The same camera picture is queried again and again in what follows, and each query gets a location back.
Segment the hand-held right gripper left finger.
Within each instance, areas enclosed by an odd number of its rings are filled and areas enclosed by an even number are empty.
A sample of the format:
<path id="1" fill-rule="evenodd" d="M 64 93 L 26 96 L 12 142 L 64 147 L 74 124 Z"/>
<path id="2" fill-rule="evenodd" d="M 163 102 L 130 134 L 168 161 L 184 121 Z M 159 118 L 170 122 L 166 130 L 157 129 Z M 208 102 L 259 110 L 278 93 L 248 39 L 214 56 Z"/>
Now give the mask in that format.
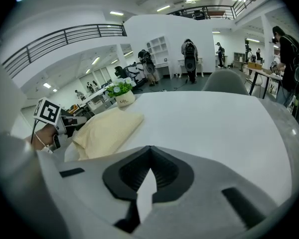
<path id="1" fill-rule="evenodd" d="M 141 148 L 83 161 L 57 163 L 38 152 L 48 192 L 65 221 L 69 239 L 149 239 L 141 227 L 127 233 L 114 224 L 125 218 L 129 202 L 116 199 L 104 185 L 105 169 Z"/>

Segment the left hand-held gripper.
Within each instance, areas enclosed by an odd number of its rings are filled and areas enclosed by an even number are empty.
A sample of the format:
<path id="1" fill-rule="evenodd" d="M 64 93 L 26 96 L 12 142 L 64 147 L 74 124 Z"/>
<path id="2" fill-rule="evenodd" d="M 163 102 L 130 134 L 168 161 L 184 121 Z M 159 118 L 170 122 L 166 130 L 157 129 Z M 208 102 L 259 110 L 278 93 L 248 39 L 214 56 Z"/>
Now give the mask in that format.
<path id="1" fill-rule="evenodd" d="M 46 124 L 55 126 L 56 135 L 53 138 L 53 143 L 44 147 L 43 149 L 50 149 L 54 146 L 54 149 L 58 149 L 63 145 L 68 137 L 72 137 L 74 131 L 76 131 L 78 125 L 85 124 L 87 122 L 86 117 L 66 117 L 61 114 L 61 107 L 52 103 L 47 98 L 42 98 L 38 101 L 33 118 L 33 133 L 42 129 Z"/>

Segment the person's left hand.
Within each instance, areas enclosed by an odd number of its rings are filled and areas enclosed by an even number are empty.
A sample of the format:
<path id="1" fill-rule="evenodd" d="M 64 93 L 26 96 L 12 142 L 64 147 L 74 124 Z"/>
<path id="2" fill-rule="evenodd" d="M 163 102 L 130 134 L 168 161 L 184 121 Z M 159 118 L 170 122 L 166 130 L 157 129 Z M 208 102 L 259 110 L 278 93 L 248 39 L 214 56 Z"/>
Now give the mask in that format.
<path id="1" fill-rule="evenodd" d="M 53 125 L 46 124 L 42 129 L 31 134 L 29 141 L 35 150 L 42 150 L 53 143 L 56 135 L 56 128 Z"/>

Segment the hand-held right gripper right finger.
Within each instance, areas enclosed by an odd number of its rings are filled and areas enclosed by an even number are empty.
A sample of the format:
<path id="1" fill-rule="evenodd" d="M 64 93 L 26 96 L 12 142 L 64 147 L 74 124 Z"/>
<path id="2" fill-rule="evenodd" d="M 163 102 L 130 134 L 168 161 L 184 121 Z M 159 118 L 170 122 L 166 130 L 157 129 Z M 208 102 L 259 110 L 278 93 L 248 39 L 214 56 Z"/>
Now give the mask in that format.
<path id="1" fill-rule="evenodd" d="M 232 239 L 249 228 L 223 191 L 236 190 L 235 201 L 247 200 L 261 217 L 278 205 L 255 184 L 226 165 L 177 150 L 163 151 L 186 162 L 194 172 L 191 187 L 177 200 L 154 204 L 140 225 L 142 239 Z"/>

